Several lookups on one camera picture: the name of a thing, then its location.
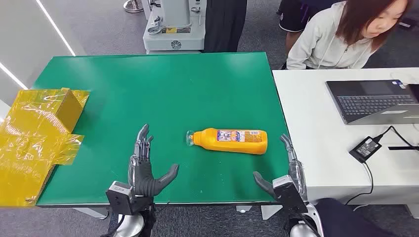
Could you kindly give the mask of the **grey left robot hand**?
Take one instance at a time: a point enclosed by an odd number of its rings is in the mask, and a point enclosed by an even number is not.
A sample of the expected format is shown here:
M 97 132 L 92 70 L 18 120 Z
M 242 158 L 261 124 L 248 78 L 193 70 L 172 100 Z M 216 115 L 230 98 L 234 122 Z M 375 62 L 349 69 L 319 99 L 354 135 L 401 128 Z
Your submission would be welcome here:
M 154 178 L 150 159 L 154 137 L 148 136 L 148 132 L 149 124 L 146 123 L 137 134 L 133 155 L 129 159 L 128 183 L 135 195 L 155 197 L 177 177 L 179 165 L 173 164 L 165 175 Z

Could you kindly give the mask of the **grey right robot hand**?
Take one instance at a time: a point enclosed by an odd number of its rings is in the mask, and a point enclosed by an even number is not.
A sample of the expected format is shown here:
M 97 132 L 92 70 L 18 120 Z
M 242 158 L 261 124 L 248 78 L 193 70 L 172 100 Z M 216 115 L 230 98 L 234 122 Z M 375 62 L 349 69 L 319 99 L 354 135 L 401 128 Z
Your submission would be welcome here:
M 292 178 L 294 185 L 300 194 L 303 202 L 308 203 L 307 186 L 302 163 L 297 159 L 296 152 L 290 138 L 282 134 L 280 140 L 284 143 L 289 158 L 288 174 Z M 253 172 L 253 177 L 257 185 L 267 192 L 272 198 L 277 199 L 279 196 L 274 194 L 272 183 L 264 180 L 261 174 L 257 171 Z

